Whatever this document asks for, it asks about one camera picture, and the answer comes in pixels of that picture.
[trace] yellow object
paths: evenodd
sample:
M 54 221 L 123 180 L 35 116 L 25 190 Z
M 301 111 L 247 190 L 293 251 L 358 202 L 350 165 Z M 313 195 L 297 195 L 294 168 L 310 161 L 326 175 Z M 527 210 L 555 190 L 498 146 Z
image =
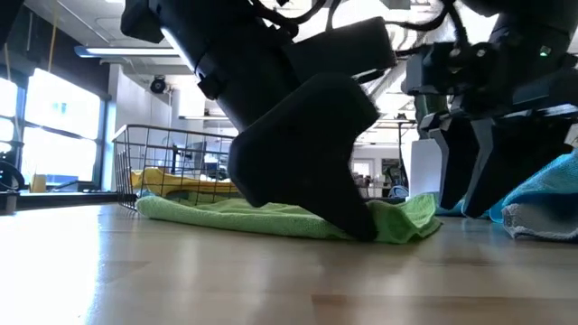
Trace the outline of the yellow object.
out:
M 238 193 L 232 182 L 200 181 L 190 177 L 164 173 L 158 168 L 131 172 L 134 190 L 149 190 L 162 197 L 177 190 L 189 190 L 198 193 Z
M 33 178 L 30 181 L 30 192 L 31 193 L 46 192 L 46 175 L 39 175 L 39 174 L 33 175 Z

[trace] wire basket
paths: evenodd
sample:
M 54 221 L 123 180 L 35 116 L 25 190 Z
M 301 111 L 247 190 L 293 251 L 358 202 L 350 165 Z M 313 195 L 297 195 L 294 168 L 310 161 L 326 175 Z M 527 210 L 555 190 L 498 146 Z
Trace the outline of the wire basket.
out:
M 240 198 L 227 172 L 232 136 L 150 125 L 124 125 L 115 134 L 118 203 L 159 196 L 196 206 Z

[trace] ceiling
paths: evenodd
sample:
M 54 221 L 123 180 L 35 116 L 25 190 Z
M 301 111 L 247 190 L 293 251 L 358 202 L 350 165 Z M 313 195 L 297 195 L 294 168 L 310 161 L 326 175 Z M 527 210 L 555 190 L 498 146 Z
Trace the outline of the ceiling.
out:
M 339 27 L 377 15 L 383 16 L 386 20 L 425 21 L 431 19 L 440 7 L 436 0 L 411 0 L 411 10 L 389 10 L 382 1 L 384 3 L 404 2 L 404 0 L 349 0 L 340 5 L 334 17 L 334 25 Z M 273 0 L 265 0 L 264 3 L 269 6 L 275 5 Z M 87 46 L 170 47 L 166 41 L 161 44 L 152 44 L 131 39 L 120 32 L 120 17 L 124 10 L 124 0 L 25 0 L 25 4 L 50 22 L 53 21 L 56 12 L 59 28 Z M 285 8 L 278 10 L 286 16 L 297 16 L 303 14 L 310 7 L 311 0 L 292 0 Z M 459 9 L 471 41 L 485 41 L 491 32 L 495 17 L 479 16 L 464 6 L 459 7 Z M 327 19 L 327 11 L 327 8 L 322 8 L 309 22 L 301 25 L 296 40 L 300 41 L 322 32 Z M 395 26 L 388 26 L 388 30 L 395 48 L 411 47 L 417 40 L 415 32 L 404 32 Z M 451 24 L 446 22 L 435 35 L 436 41 L 451 39 Z M 574 40 L 571 51 L 578 52 L 578 39 Z M 122 64 L 125 73 L 132 75 L 133 79 L 149 80 L 153 78 L 153 75 L 164 74 L 167 76 L 167 81 L 176 88 L 195 82 L 191 72 L 179 58 L 141 57 L 119 58 L 112 61 Z M 373 85 L 374 88 L 382 86 L 378 88 L 373 99 L 385 118 L 393 118 L 400 112 L 405 113 L 408 118 L 414 118 L 411 98 L 401 92 L 401 81 L 405 78 L 405 72 L 401 72 L 397 76 L 381 80 L 381 84 L 375 83 Z M 410 131 L 404 139 L 416 136 L 415 131 Z M 397 130 L 378 128 L 378 124 L 376 124 L 360 139 L 367 143 L 395 142 Z

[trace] green towel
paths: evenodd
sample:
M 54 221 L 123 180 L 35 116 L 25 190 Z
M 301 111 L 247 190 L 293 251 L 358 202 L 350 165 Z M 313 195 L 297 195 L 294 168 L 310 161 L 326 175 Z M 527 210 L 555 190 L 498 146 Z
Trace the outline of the green towel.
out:
M 373 200 L 368 206 L 378 225 L 378 242 L 404 244 L 413 237 L 431 235 L 442 224 L 434 216 L 436 205 L 432 195 L 419 196 L 398 205 Z M 151 219 L 195 226 L 289 237 L 351 239 L 311 212 L 285 204 L 270 203 L 253 208 L 245 200 L 231 199 L 191 207 L 163 198 L 146 197 L 136 203 L 136 208 Z

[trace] blue towel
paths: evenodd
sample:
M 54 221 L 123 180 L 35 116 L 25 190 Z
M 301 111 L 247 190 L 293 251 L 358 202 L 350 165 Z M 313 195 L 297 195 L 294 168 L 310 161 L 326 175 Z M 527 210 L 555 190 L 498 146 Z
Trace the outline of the blue towel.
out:
M 578 239 L 578 151 L 563 154 L 490 210 L 512 237 Z

